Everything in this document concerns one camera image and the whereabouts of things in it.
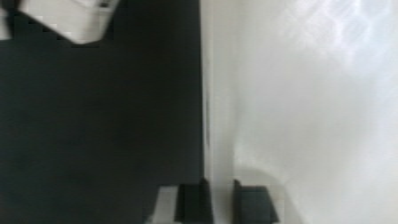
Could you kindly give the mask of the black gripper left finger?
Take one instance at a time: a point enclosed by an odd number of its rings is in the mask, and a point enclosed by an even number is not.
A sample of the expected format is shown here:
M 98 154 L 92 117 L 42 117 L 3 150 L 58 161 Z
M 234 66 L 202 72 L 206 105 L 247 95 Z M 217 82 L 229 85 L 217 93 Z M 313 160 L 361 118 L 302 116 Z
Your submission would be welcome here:
M 174 220 L 179 224 L 213 224 L 211 193 L 208 180 L 181 184 Z

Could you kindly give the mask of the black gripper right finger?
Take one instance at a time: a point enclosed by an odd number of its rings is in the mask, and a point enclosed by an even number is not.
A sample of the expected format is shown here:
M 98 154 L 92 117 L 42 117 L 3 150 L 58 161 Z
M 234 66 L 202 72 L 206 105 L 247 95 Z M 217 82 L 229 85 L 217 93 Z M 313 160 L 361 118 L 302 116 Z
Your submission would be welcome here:
M 233 224 L 275 224 L 279 215 L 265 186 L 247 186 L 234 181 Z

